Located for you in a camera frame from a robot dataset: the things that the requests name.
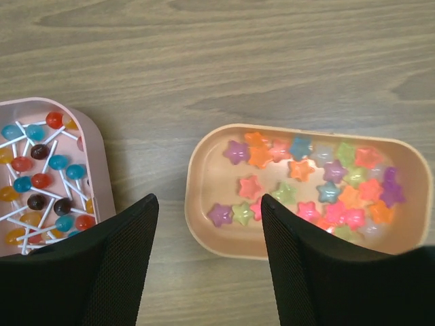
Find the orange tray of star candies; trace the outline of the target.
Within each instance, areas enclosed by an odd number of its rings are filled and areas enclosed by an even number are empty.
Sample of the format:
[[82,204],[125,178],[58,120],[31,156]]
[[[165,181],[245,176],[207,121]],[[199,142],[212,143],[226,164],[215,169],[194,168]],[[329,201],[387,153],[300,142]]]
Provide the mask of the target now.
[[212,253],[265,260],[260,204],[270,194],[326,232],[398,254],[427,238],[432,184],[426,160],[399,140],[232,124],[196,146],[185,216]]

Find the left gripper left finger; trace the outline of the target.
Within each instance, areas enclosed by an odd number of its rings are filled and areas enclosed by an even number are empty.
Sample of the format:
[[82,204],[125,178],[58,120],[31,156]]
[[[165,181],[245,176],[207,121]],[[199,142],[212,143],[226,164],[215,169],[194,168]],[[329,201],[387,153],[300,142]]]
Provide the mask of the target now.
[[28,255],[1,258],[2,325],[135,325],[159,203],[121,213]]

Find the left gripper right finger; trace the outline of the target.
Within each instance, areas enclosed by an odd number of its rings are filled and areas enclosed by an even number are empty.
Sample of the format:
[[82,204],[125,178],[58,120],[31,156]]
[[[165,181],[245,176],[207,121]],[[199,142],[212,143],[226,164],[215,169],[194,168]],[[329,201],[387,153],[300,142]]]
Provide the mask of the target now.
[[434,324],[434,247],[399,255],[366,249],[268,194],[261,211],[282,325]]

